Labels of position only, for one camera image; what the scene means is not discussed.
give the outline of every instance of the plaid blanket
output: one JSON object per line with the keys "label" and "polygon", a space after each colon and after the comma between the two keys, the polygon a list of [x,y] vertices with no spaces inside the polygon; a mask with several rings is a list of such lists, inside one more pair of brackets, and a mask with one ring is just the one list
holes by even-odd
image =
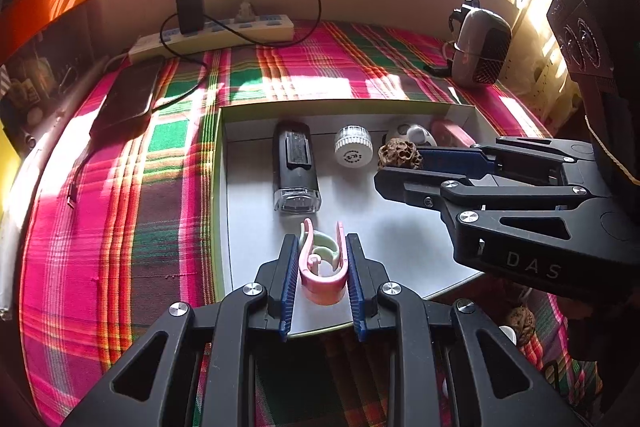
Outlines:
{"label": "plaid blanket", "polygon": [[[298,35],[307,28],[300,24]],[[71,210],[66,190],[114,81],[115,74],[107,74],[52,154],[24,248],[22,347],[33,397],[46,423],[59,425],[172,302],[197,307],[222,298],[214,286],[209,237],[214,120],[220,105],[363,97],[456,103],[456,96],[475,104],[501,134],[547,136],[501,86],[467,92],[432,81],[422,64],[442,64],[441,44],[400,30],[323,23],[311,38],[290,48],[207,52],[207,86],[155,113],[143,136],[97,152],[82,172],[78,204]],[[161,73],[160,98],[184,92],[203,74],[199,66],[169,60]],[[329,359],[341,350],[348,360],[323,377],[352,388],[338,392],[348,402],[334,401],[332,413],[344,416],[336,425],[382,422],[382,381],[367,380],[377,375],[367,363],[380,365],[372,352],[354,344],[345,348],[346,341],[310,342],[324,346]],[[338,374],[346,378],[348,373],[353,381],[343,383]],[[258,375],[258,395],[264,397],[258,400],[258,425],[297,422],[270,399],[275,384],[268,374],[265,369]],[[310,420],[309,425],[325,423]]]}
{"label": "plaid blanket", "polygon": [[556,296],[532,291],[527,306],[536,316],[536,332],[522,353],[538,370],[545,369],[549,383],[556,384],[551,363],[558,365],[558,387],[568,403],[586,411],[602,390],[595,362],[573,360],[568,352],[566,319],[562,316]]}

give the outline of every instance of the white bottle cap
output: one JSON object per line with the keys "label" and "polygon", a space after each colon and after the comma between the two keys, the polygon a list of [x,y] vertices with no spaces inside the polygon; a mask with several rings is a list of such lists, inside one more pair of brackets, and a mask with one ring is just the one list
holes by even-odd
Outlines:
{"label": "white bottle cap", "polygon": [[365,166],[373,158],[369,132],[358,125],[348,125],[335,135],[335,159],[344,167]]}
{"label": "white bottle cap", "polygon": [[406,132],[406,139],[416,145],[431,145],[437,147],[436,140],[433,139],[431,133],[420,125],[412,125]]}

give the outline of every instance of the black charger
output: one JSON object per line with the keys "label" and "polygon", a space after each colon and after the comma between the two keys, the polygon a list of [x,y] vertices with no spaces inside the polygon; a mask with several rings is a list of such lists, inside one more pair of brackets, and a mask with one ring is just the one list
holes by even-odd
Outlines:
{"label": "black charger", "polygon": [[204,0],[175,0],[180,33],[197,33],[204,28]]}

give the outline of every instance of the orange board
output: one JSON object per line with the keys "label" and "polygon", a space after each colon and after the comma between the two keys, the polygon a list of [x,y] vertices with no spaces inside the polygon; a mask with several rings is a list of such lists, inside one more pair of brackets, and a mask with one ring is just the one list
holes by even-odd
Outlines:
{"label": "orange board", "polygon": [[33,36],[86,0],[13,0],[0,12],[0,64]]}

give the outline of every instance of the pink plastic clip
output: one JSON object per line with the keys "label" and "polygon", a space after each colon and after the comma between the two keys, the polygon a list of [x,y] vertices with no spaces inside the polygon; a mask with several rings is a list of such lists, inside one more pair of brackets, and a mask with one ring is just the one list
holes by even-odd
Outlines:
{"label": "pink plastic clip", "polygon": [[305,244],[300,251],[298,259],[298,269],[300,270],[300,280],[302,280],[302,292],[311,302],[321,306],[330,306],[338,303],[344,295],[347,282],[347,243],[344,239],[344,229],[342,223],[337,222],[335,226],[338,250],[340,252],[340,264],[338,272],[329,277],[318,275],[320,256],[312,253],[314,245],[314,227],[311,220],[305,219]]}

